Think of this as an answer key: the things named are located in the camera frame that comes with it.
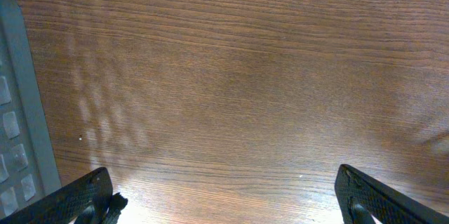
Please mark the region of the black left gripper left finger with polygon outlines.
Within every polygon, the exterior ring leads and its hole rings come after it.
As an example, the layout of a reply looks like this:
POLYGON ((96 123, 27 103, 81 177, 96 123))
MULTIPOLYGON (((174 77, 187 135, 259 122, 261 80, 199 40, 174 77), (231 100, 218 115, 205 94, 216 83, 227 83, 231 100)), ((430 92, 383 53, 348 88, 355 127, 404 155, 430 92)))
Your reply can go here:
POLYGON ((1 220, 2 224, 117 223, 128 200, 113 193, 105 167, 97 168, 1 220))

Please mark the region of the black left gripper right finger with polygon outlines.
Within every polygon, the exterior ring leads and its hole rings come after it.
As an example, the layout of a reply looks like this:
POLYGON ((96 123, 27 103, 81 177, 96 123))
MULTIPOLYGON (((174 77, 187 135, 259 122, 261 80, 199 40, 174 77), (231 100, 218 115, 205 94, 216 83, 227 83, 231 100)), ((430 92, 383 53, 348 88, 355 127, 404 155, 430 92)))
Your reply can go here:
POLYGON ((373 177, 342 164, 335 194, 345 223, 445 224, 448 217, 373 177))

